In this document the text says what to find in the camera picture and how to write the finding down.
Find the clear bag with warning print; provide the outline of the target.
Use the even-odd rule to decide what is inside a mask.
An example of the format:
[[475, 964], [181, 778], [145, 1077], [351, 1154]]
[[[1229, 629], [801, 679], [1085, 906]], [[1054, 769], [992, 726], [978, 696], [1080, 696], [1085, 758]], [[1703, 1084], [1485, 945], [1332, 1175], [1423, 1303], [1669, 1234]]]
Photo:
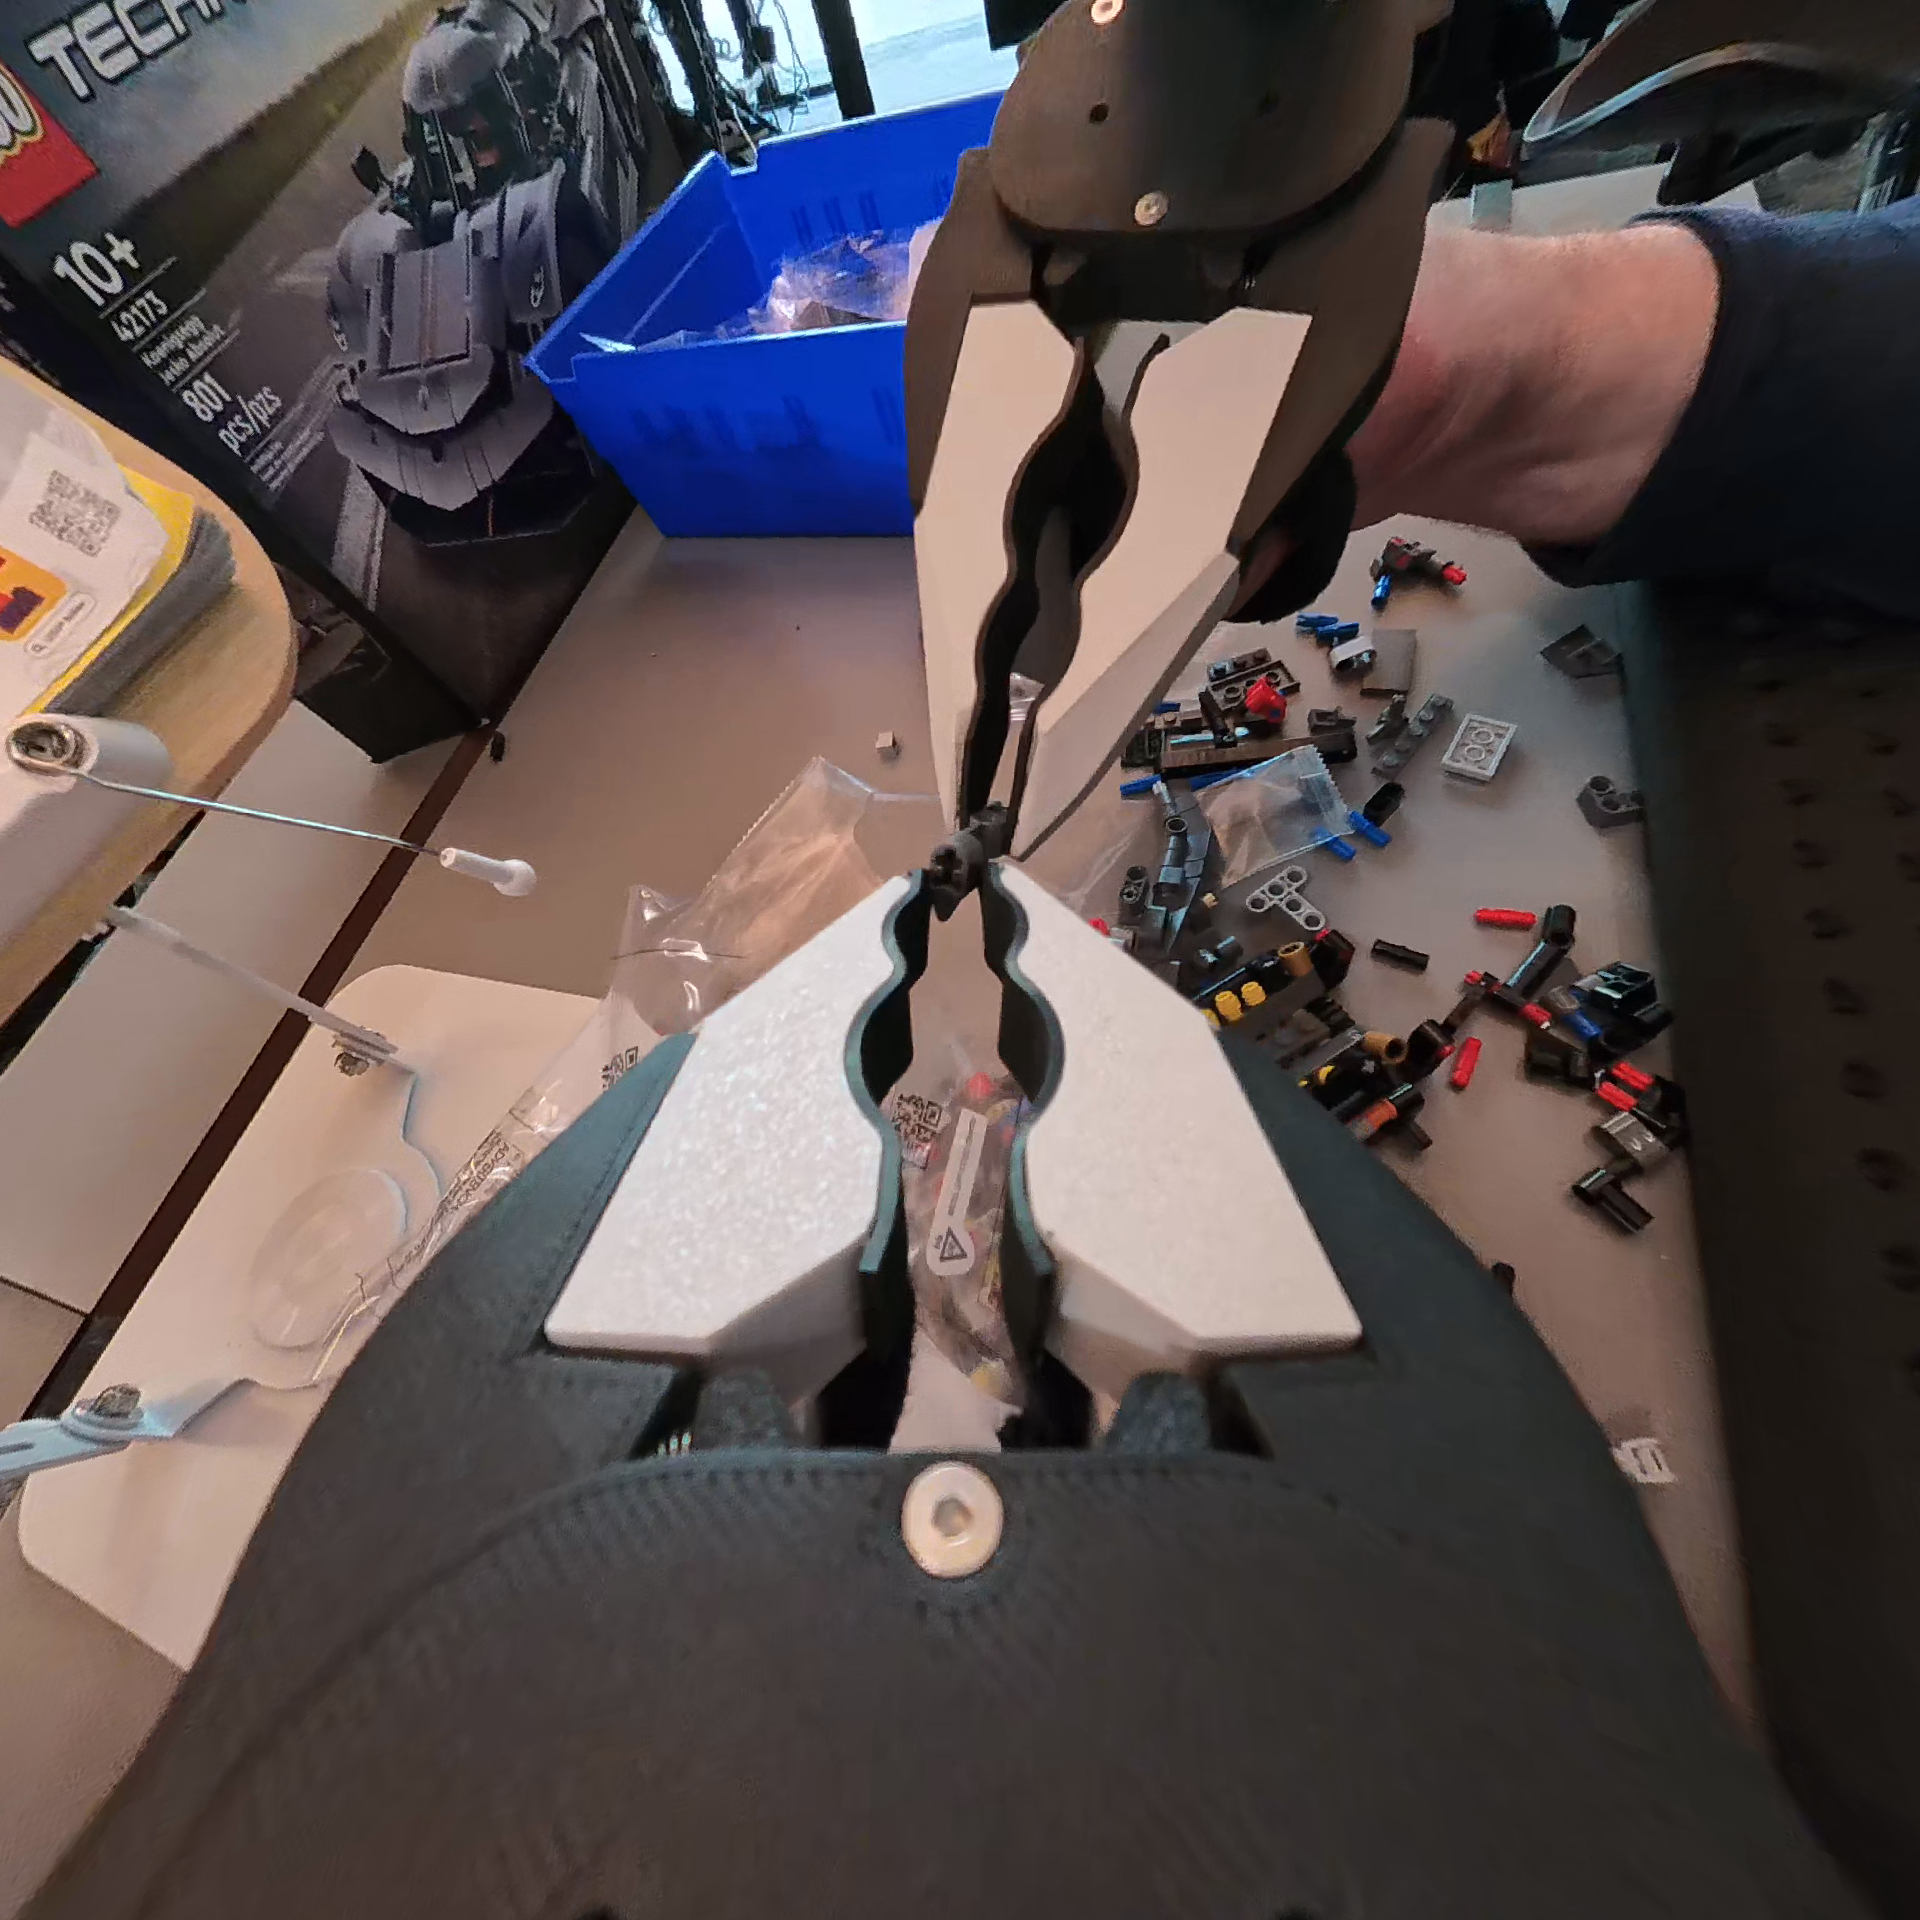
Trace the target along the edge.
[[655, 1027], [605, 1002], [449, 1178], [410, 1138], [414, 1091], [407, 1087], [396, 1142], [313, 1181], [260, 1240], [250, 1270], [253, 1334], [293, 1353], [310, 1381], [343, 1371], [466, 1220], [658, 1042]]

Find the pile of lego pieces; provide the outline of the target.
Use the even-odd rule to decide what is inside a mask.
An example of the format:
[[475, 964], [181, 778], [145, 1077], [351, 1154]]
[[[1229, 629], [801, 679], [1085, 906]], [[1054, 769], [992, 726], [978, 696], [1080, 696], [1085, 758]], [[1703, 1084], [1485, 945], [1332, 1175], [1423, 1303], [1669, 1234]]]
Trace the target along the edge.
[[1168, 820], [1154, 865], [1113, 875], [1113, 935], [1178, 986], [1216, 935], [1309, 939], [1243, 912], [1277, 866], [1229, 886], [1200, 789], [1314, 743], [1350, 832], [1286, 865], [1356, 946], [1343, 999], [1366, 1024], [1433, 1019], [1457, 1042], [1429, 1084], [1430, 1150], [1366, 1148], [1477, 1234], [1499, 1228], [1493, 1253], [1535, 1221], [1669, 1263], [1688, 1112], [1645, 831], [1593, 831], [1573, 805], [1596, 773], [1636, 788], [1619, 649], [1519, 564], [1457, 567], [1450, 540], [1389, 540], [1367, 609], [1356, 584], [1349, 564], [1319, 606], [1214, 640], [1127, 742], [1115, 789]]

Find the person's right forearm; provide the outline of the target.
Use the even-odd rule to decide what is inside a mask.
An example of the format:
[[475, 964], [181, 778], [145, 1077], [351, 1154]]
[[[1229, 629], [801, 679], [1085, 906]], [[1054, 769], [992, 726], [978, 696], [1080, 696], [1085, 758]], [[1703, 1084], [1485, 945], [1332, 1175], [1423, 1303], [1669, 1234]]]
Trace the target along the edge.
[[1633, 225], [1711, 255], [1709, 356], [1619, 520], [1530, 560], [1563, 586], [1751, 576], [1917, 620], [1917, 201]]

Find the clear bag in bin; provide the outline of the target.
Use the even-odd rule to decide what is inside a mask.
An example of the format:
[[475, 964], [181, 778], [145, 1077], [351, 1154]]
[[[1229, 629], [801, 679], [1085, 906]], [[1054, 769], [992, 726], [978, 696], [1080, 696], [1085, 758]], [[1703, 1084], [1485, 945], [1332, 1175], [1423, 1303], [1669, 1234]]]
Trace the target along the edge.
[[716, 324], [681, 324], [636, 338], [590, 328], [596, 353], [665, 353], [745, 338], [908, 324], [924, 258], [938, 221], [917, 228], [845, 234], [821, 248], [792, 255], [772, 274], [771, 288], [746, 308]]

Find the grey office chair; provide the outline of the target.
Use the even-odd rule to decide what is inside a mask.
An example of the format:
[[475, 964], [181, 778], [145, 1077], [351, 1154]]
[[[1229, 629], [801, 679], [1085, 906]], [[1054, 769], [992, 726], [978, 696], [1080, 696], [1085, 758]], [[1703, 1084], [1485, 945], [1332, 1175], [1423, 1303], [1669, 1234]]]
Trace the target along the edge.
[[1636, 4], [1539, 104], [1522, 155], [1659, 148], [1655, 204], [1706, 207], [1914, 117], [1914, 4]]

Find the black perforated board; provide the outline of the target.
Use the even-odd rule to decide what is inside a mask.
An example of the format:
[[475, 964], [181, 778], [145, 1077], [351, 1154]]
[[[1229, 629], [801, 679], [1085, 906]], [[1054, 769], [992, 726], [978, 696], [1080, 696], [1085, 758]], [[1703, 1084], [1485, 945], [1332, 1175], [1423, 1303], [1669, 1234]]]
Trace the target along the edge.
[[1618, 599], [1775, 1756], [1917, 1915], [1917, 629]]

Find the person's right hand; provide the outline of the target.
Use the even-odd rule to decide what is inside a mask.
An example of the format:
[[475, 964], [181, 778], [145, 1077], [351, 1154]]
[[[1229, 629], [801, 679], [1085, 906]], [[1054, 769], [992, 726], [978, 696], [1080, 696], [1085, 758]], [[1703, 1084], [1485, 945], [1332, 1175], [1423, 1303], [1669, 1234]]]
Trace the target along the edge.
[[1519, 544], [1600, 540], [1696, 391], [1716, 293], [1688, 225], [1429, 222], [1396, 364], [1349, 443], [1356, 529], [1420, 514]]

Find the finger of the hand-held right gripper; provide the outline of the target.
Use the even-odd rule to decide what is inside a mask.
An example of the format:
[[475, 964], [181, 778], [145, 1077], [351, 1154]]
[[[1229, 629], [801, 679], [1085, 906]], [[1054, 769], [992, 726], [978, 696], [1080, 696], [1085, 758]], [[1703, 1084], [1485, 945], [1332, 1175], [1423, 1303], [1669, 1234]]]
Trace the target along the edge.
[[1309, 325], [1243, 305], [1141, 364], [1130, 507], [1077, 584], [1077, 646], [1031, 723], [1012, 859], [1087, 798], [1230, 604], [1234, 526]]
[[1087, 348], [1031, 300], [974, 305], [912, 519], [929, 742], [954, 826], [992, 798], [1012, 670], [1041, 614], [1045, 529], [1097, 436]]

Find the clear bags of parts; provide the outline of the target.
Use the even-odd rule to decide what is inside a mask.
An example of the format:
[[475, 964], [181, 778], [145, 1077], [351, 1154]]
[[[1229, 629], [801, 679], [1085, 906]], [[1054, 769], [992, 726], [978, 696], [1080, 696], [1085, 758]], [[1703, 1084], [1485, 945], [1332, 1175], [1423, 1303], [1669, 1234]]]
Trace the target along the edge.
[[[593, 1091], [678, 1035], [854, 909], [937, 836], [934, 796], [875, 789], [816, 758], [688, 898], [630, 891]], [[1005, 1423], [1025, 1400], [1001, 1316], [1000, 1228], [1022, 1094], [990, 1049], [990, 1008], [934, 966], [912, 995], [912, 1062], [882, 1111], [902, 1144], [908, 1270], [921, 1346]]]

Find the blue plastic bin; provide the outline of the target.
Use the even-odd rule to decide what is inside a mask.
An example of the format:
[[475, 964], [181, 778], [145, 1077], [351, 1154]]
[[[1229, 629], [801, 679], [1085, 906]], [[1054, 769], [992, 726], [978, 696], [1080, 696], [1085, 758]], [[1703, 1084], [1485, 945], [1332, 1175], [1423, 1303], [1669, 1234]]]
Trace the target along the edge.
[[529, 353], [586, 443], [671, 537], [905, 534], [902, 313], [759, 328], [782, 274], [937, 222], [1001, 92], [701, 157]]

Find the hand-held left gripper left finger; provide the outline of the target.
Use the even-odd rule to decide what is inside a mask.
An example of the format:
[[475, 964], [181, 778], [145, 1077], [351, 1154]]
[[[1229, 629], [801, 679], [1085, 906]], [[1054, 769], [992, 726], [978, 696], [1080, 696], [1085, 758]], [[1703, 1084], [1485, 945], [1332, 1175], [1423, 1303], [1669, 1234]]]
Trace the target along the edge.
[[888, 1444], [917, 1331], [902, 1138], [934, 898], [895, 875], [711, 1014], [673, 1059], [543, 1318], [558, 1350], [755, 1371], [831, 1444]]

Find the partly built lego engine block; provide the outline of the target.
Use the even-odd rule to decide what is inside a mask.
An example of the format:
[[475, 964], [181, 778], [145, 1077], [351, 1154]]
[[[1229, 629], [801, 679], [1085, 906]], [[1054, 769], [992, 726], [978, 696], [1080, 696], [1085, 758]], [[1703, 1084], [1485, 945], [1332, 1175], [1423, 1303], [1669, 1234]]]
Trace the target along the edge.
[[1407, 1031], [1360, 1021], [1343, 999], [1353, 941], [1319, 929], [1254, 951], [1216, 935], [1181, 962], [1181, 992], [1223, 1034], [1236, 1034], [1362, 1144], [1429, 1154], [1429, 1084], [1455, 1059], [1455, 1031], [1425, 1019]]

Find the black lego set box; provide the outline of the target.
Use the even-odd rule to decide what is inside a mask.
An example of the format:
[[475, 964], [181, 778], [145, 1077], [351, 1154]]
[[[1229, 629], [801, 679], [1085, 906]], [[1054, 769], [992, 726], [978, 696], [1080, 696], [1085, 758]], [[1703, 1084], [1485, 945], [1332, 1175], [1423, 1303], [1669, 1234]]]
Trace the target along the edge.
[[5, 4], [2, 356], [250, 524], [392, 760], [633, 509], [532, 356], [685, 162], [640, 4]]

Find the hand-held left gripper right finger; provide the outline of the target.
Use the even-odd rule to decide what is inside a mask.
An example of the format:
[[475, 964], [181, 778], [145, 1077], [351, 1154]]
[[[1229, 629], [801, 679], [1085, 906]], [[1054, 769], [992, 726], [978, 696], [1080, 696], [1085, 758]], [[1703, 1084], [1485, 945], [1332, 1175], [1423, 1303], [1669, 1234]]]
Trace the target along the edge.
[[982, 878], [1012, 1142], [1001, 1444], [1087, 1444], [1141, 1380], [1362, 1350], [1362, 1318], [1204, 1014], [1022, 866]]

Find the small clear zip bag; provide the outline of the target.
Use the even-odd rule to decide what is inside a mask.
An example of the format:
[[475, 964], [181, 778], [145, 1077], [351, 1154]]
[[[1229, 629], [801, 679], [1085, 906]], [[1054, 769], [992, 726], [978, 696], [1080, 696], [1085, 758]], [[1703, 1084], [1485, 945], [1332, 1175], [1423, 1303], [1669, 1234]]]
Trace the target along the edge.
[[1229, 886], [1350, 832], [1350, 808], [1314, 743], [1203, 788], [1200, 809]]

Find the black metal pole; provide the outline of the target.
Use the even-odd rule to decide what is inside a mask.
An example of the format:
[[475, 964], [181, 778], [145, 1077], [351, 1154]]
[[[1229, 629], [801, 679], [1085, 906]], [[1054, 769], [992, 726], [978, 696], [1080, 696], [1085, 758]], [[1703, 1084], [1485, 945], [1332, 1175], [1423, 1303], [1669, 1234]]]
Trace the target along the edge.
[[872, 81], [868, 71], [868, 58], [858, 38], [858, 24], [854, 18], [854, 4], [847, 0], [812, 0], [816, 32], [821, 38], [831, 92], [842, 111], [842, 121], [864, 121], [875, 114]]

